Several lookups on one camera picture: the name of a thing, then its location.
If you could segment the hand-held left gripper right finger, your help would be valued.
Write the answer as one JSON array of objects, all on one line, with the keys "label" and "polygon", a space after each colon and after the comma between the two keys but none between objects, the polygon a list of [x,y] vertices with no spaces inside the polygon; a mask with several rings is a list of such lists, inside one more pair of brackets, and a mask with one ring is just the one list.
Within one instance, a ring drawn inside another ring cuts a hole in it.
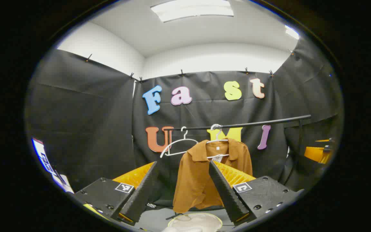
[{"label": "hand-held left gripper right finger", "polygon": [[209,174],[235,226],[266,220],[292,205],[303,194],[269,176],[254,178],[225,164],[211,161]]}]

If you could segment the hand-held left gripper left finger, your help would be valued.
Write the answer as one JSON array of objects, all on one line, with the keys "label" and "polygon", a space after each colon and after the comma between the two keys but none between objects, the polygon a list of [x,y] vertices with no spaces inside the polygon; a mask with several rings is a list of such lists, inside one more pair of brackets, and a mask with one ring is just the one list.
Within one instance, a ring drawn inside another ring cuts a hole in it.
[{"label": "hand-held left gripper left finger", "polygon": [[134,226],[149,202],[157,178],[157,162],[113,180],[99,178],[74,196],[99,215]]}]

